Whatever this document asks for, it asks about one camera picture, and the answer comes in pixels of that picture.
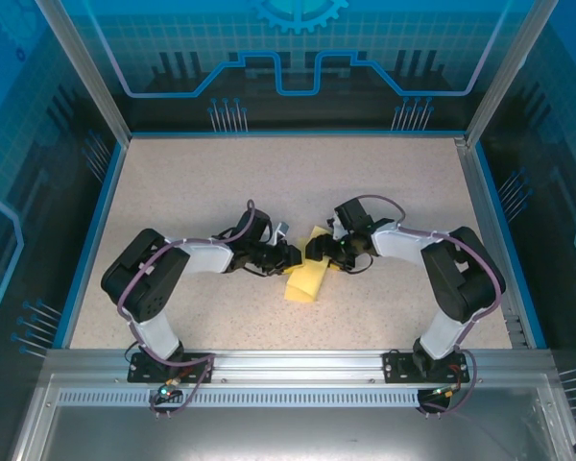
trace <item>circuit pattern graphic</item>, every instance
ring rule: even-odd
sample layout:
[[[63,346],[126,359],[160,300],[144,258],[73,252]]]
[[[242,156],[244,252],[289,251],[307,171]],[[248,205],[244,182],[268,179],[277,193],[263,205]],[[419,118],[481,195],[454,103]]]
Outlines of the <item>circuit pattern graphic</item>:
[[[32,38],[38,27],[34,0],[0,0],[0,27],[17,46]]]
[[[284,33],[303,30],[313,33],[326,27],[328,19],[337,19],[339,10],[348,6],[347,0],[252,0],[258,19],[267,20],[270,27]]]

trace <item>beige speckled surface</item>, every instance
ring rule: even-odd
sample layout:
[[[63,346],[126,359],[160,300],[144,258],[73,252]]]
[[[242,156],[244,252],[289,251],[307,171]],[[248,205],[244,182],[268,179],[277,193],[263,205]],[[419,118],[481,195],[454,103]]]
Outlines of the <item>beige speckled surface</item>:
[[[253,198],[291,226],[288,239],[296,243],[362,193],[399,201],[412,227],[477,228],[452,139],[135,139],[71,347],[122,349],[132,341],[100,278],[142,229],[206,237],[233,226]],[[384,203],[364,205],[374,219],[396,216]],[[411,348],[437,310],[424,270],[390,258],[377,258],[357,277],[328,271],[315,303],[284,301],[286,280],[245,272],[184,276],[167,314],[189,349],[357,350]],[[510,347],[500,310],[465,346]]]

